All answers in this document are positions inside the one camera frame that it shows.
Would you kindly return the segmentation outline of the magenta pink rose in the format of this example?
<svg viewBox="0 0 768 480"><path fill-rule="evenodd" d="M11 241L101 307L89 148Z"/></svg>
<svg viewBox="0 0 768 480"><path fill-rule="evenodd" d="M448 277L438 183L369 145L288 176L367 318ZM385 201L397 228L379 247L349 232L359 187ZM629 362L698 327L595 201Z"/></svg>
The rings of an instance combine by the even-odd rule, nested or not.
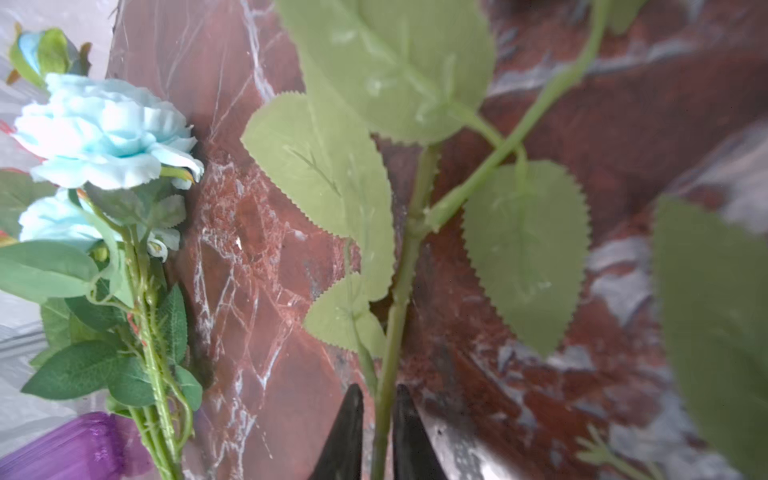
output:
<svg viewBox="0 0 768 480"><path fill-rule="evenodd" d="M551 355L572 320L589 244L574 176L524 142L597 57L613 5L509 133L480 111L496 46L476 1L279 1L303 92L249 119L242 142L268 179L343 243L343 274L303 320L353 352L375 406L370 475L397 445L395 401L422 246L453 217L485 298L511 332Z"/></svg>

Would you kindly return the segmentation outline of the blue purple glass vase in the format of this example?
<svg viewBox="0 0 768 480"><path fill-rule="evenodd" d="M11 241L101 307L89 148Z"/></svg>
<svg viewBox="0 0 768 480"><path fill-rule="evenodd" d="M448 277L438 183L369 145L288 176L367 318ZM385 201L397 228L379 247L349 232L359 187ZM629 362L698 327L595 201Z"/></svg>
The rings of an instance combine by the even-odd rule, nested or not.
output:
<svg viewBox="0 0 768 480"><path fill-rule="evenodd" d="M1 458L3 479L137 479L156 472L135 423L81 415Z"/></svg>

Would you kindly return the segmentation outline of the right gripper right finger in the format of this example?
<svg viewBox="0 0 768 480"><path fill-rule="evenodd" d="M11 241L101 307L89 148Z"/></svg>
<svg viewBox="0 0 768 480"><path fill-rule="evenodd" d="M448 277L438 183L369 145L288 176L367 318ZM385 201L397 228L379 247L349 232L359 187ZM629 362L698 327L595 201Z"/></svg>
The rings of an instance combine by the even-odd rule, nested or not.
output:
<svg viewBox="0 0 768 480"><path fill-rule="evenodd" d="M418 410L405 385L396 389L393 410L395 480L446 480Z"/></svg>

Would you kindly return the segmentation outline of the light blue peony spray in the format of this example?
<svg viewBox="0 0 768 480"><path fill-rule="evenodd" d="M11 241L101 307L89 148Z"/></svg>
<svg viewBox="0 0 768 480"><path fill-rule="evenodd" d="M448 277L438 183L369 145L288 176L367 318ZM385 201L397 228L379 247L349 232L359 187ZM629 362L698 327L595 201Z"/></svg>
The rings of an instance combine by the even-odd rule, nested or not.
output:
<svg viewBox="0 0 768 480"><path fill-rule="evenodd" d="M47 342L22 392L105 392L159 475L179 479L203 388L185 364L183 293L163 265L204 167L183 114L147 89L91 79L89 53L58 28L22 27L8 52L8 81L46 96L10 130L37 164L1 173L1 289L39 306Z"/></svg>

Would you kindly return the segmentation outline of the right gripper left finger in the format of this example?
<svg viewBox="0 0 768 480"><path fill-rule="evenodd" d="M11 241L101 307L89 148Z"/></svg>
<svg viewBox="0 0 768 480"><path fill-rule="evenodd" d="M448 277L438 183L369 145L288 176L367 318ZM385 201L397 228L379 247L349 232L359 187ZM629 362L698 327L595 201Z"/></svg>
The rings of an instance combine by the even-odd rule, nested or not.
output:
<svg viewBox="0 0 768 480"><path fill-rule="evenodd" d="M360 480L364 396L358 384L347 389L309 480Z"/></svg>

